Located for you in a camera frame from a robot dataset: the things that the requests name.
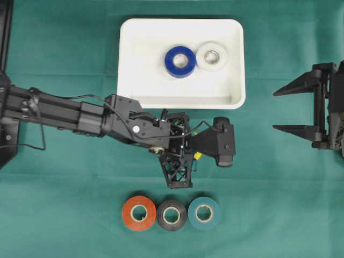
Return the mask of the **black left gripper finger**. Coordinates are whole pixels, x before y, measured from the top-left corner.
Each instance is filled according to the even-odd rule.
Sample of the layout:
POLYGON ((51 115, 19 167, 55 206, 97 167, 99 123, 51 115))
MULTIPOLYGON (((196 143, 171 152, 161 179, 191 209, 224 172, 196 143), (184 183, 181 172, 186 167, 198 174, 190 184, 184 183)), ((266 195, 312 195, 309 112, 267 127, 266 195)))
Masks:
POLYGON ((183 157, 164 154, 159 156, 159 161, 168 188, 192 188, 192 154, 185 154, 183 157))

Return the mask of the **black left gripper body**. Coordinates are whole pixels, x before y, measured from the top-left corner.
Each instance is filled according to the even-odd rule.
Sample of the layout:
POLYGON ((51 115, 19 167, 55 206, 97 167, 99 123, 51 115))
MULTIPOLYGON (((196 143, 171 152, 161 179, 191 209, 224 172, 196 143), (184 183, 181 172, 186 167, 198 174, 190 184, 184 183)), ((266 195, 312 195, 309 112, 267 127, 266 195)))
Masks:
POLYGON ((170 125, 169 147, 159 152, 159 161, 193 161, 194 152, 188 147, 192 137, 189 116, 185 112, 162 112, 160 122, 163 121, 170 125))

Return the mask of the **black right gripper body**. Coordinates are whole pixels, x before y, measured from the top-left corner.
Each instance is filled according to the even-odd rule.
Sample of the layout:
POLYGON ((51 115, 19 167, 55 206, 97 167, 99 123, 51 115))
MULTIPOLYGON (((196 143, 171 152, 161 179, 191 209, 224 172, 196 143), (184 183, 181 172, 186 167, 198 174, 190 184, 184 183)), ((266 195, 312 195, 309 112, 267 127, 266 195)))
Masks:
POLYGON ((328 131, 320 126, 321 140, 312 143, 316 149, 339 151, 343 156, 343 62, 321 64, 320 84, 314 93, 320 109, 314 113, 327 122, 328 131))

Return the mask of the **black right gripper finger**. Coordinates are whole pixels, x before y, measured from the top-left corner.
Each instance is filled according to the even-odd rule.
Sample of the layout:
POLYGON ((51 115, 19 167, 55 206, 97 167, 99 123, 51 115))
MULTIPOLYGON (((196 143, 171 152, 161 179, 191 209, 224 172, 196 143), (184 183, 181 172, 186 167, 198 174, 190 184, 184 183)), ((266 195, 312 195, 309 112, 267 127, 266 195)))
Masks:
POLYGON ((335 63, 313 64, 310 71, 300 75, 289 84, 275 91, 273 96, 314 92, 316 89, 322 87, 322 95, 329 97, 330 90, 328 89, 328 82, 338 70, 339 67, 335 63))
POLYGON ((314 125, 273 125, 274 129, 290 133, 309 141, 327 140, 326 131, 314 125))

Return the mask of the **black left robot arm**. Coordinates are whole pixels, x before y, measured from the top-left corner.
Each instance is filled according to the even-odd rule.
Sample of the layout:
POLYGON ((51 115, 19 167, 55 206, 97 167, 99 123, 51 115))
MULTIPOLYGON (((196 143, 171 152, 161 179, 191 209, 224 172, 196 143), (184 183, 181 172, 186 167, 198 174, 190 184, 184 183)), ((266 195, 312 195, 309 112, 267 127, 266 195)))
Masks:
POLYGON ((37 88, 23 89, 1 74, 1 165, 17 154, 21 122, 69 130, 88 137, 111 137, 157 154, 167 186, 190 188, 194 151, 189 147, 192 129, 185 113, 162 112, 161 118, 145 112, 138 101, 109 95, 99 104, 85 96, 60 97, 37 88))

